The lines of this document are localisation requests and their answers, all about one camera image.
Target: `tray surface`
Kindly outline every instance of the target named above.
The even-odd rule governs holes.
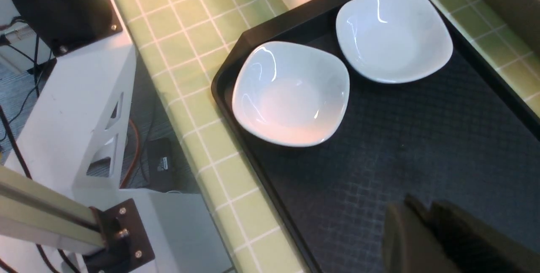
[[[283,27],[282,33],[258,40],[248,31],[213,84],[218,105],[310,269],[382,272],[386,203],[407,193],[425,204],[449,200],[540,252],[540,142],[538,133],[524,125],[524,119],[529,124],[538,119],[515,94],[505,92],[502,81],[494,79],[501,84],[498,92],[486,83],[486,77],[496,76],[493,69],[482,67],[486,62],[477,61],[478,54],[471,54],[451,25],[451,60],[420,81],[378,84],[346,63],[349,104],[339,129],[323,144],[276,146],[236,123],[232,90],[245,54],[255,46],[270,39],[292,41],[346,62],[332,27],[337,10],[295,29],[311,25],[315,32],[307,34]],[[518,117],[517,111],[525,114]]]

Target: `countertop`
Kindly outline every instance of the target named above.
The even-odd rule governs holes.
[[[231,136],[210,84],[240,34],[282,0],[116,0],[239,271],[305,266]],[[540,59],[482,0],[434,0],[540,115]]]

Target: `black cable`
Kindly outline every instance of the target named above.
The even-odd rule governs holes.
[[[8,44],[8,47],[11,48],[12,50],[15,50],[16,52],[18,52],[19,54],[22,54],[26,59],[30,60],[31,62],[33,62],[33,59],[30,58],[27,54],[21,52],[18,48],[16,48],[15,46],[11,45],[11,44]]]
[[[36,34],[35,35],[35,50],[34,50],[34,60],[33,60],[33,63],[34,63],[34,71],[33,71],[33,75],[34,75],[34,84],[37,85],[37,71],[38,71],[38,66],[37,66],[37,54],[38,54],[38,51],[39,51],[39,35]],[[36,88],[35,89],[35,96],[37,98],[39,98],[39,88]]]
[[[17,273],[17,271],[15,271],[15,269],[13,269],[12,267],[10,267],[8,264],[6,264],[3,260],[0,259],[0,268],[2,268],[2,270],[6,271],[7,273]]]
[[[79,269],[75,267],[75,265],[73,265],[73,263],[69,260],[64,251],[58,249],[58,253],[60,254],[62,260],[67,264],[67,266],[70,267],[71,270],[73,270],[73,273],[81,273],[81,271],[79,271]]]
[[[23,101],[23,104],[21,105],[21,109],[19,109],[19,113],[17,113],[17,115],[15,115],[14,117],[12,117],[9,121],[9,124],[11,125],[11,123],[13,121],[15,121],[15,119],[17,119],[17,117],[19,117],[21,115],[21,113],[23,113],[23,109],[24,109],[24,106],[25,104],[27,103],[27,100],[29,98],[29,96],[32,95],[32,92],[35,90],[35,89],[39,89],[39,82],[41,82],[41,78],[43,76],[43,73],[45,73],[45,70],[47,69],[50,61],[51,61],[51,57],[52,57],[52,50],[51,52],[49,53],[49,59],[48,61],[46,62],[45,66],[43,67],[43,70],[42,72],[39,74],[39,77],[37,79],[37,83],[35,84],[35,86],[28,92],[27,96],[25,97],[24,101]],[[2,139],[0,139],[0,142],[4,141],[6,139],[6,133],[4,133],[4,137]]]

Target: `white bowl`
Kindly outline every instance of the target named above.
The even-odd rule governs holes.
[[[381,83],[427,77],[454,49],[429,0],[351,0],[337,15],[336,33],[351,66]]]
[[[314,146],[338,129],[349,100],[349,73],[336,56],[299,44],[268,42],[244,63],[233,92],[238,122],[282,146]]]

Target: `white stand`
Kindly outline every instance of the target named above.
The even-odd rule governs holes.
[[[21,153],[37,183],[83,205],[106,210],[135,200],[156,254],[137,272],[225,271],[231,263],[201,196],[118,189],[135,77],[135,47],[121,26],[121,33],[58,58],[17,140]],[[106,157],[108,177],[86,175]],[[15,154],[5,165],[23,173]],[[4,236],[0,242],[0,258],[17,271],[48,271],[33,243]],[[60,269],[56,250],[44,248]],[[83,267],[80,256],[78,263]]]

